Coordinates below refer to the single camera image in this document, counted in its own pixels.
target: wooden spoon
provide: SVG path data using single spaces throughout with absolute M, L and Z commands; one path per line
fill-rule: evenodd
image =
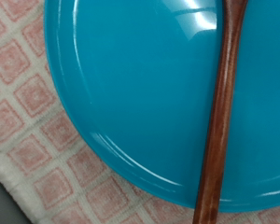
M 230 127 L 237 54 L 247 0 L 223 0 L 224 34 L 193 224 L 215 224 Z

